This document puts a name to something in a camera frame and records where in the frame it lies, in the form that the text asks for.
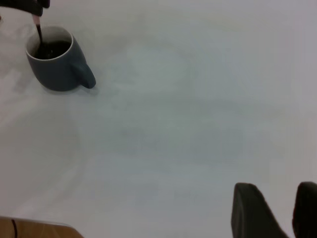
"black cable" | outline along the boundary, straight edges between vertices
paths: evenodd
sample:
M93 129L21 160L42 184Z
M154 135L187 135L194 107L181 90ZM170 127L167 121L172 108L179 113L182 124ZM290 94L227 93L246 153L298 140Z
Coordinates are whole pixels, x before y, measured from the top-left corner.
M12 221L13 228L14 228L14 238L18 238L18 230L16 228L16 223L13 219L11 221Z

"wooden surface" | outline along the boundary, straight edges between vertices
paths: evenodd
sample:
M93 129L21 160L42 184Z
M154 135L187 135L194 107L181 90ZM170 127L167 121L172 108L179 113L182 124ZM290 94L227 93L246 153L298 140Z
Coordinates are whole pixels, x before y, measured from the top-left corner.
M18 238L83 238L71 227L17 220ZM0 238L14 238L11 219L0 218Z

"mug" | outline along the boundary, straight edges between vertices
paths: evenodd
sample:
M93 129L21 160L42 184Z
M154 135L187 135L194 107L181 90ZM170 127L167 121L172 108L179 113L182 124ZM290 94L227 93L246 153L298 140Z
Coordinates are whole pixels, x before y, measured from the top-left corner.
M38 33L27 41L25 51L32 71L38 81L54 91L68 91L83 85L93 88L95 77L86 63L85 56L74 36L62 27L46 26L42 28L43 42L67 41L71 45L62 55L53 59L37 59L35 52L40 46Z

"mug handle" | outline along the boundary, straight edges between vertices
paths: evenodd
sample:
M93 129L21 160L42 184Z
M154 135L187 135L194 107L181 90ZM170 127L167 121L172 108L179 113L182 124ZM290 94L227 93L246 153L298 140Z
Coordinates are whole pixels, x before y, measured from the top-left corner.
M71 70L79 78L80 84L85 88L93 88L96 85L96 79L87 64L71 63Z

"coffee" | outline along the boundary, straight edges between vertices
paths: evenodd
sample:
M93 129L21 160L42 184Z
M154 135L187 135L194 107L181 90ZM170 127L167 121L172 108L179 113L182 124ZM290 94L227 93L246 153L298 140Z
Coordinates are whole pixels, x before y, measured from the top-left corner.
M34 57L40 60L50 60L61 56L70 48L71 43L67 41L55 41L41 43L36 50Z

